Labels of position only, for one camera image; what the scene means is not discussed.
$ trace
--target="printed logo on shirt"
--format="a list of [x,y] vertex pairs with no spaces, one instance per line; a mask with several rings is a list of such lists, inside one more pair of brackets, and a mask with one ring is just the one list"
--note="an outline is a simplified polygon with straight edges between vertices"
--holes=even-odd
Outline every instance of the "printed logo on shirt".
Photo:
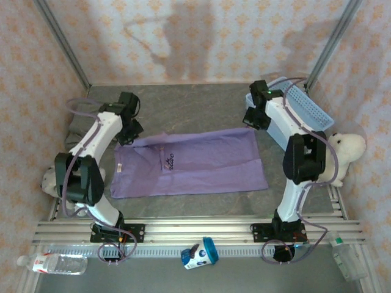
[[174,154],[170,154],[170,157],[166,160],[166,165],[165,167],[169,170],[174,169]]

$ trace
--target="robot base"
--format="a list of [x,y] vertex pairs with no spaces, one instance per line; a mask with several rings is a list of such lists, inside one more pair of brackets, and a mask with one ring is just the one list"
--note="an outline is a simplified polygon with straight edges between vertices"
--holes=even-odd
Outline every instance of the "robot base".
[[[132,233],[137,239],[137,243],[144,242],[144,224],[122,224],[121,229]],[[134,243],[133,239],[127,235],[121,235],[122,241],[120,241],[120,235],[118,232],[110,230],[109,228],[103,227],[101,225],[94,224],[91,230],[91,243]]]
[[255,223],[250,230],[256,243],[273,239],[293,243],[308,241],[304,224],[300,220],[290,223],[281,221],[277,210],[271,223]]

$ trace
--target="patterned wall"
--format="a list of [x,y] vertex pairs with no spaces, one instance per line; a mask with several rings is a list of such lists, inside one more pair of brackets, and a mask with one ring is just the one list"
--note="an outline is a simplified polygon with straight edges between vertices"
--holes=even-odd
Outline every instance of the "patterned wall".
[[345,179],[349,216],[364,221],[376,268],[391,288],[391,6],[364,1],[312,96],[334,130],[366,137],[368,149]]
[[15,292],[37,222],[51,198],[40,181],[63,148],[64,101],[85,96],[31,0],[0,8],[0,292]]
[[310,73],[348,0],[48,3],[92,84],[190,84]]

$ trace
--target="water bottle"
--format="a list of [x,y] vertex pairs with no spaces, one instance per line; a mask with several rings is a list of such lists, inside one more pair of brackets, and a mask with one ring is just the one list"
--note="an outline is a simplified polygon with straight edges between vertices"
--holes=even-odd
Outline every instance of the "water bottle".
[[367,273],[350,245],[343,243],[336,231],[329,232],[328,236],[332,245],[333,258],[345,280],[354,281],[365,278]]
[[38,273],[58,275],[81,275],[86,271],[87,258],[83,255],[63,255],[60,253],[34,253],[20,256],[18,266],[26,266]]

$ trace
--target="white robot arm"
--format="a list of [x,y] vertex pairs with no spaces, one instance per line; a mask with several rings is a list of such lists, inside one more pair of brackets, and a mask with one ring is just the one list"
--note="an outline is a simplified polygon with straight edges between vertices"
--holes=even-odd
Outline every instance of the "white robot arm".
[[294,121],[285,110],[283,92],[270,90],[266,81],[255,81],[250,85],[250,91],[255,108],[248,108],[243,122],[255,129],[268,129],[273,120],[288,141],[283,159],[283,171],[287,177],[284,195],[272,223],[261,225],[257,231],[260,237],[257,239],[262,239],[263,242],[271,239],[304,242],[307,237],[302,233],[305,229],[298,211],[304,204],[310,183],[315,182],[319,174],[324,172],[326,160],[326,145],[308,131],[324,139],[326,135],[323,131],[314,131],[290,108],[298,123]]
[[[133,93],[125,92],[121,93],[118,103],[102,105],[97,120],[83,139],[69,153],[59,153],[54,161],[59,196],[62,197],[65,175],[71,167],[66,191],[67,200],[79,208],[85,208],[90,215],[107,226],[120,229],[125,228],[123,215],[103,195],[104,182],[98,166],[112,139],[116,138],[124,145],[133,142],[143,131],[134,119],[137,105],[139,98]],[[70,166],[75,156],[75,164]],[[99,222],[94,225],[93,231],[102,236],[96,239],[103,238],[108,242],[118,242],[122,237]]]

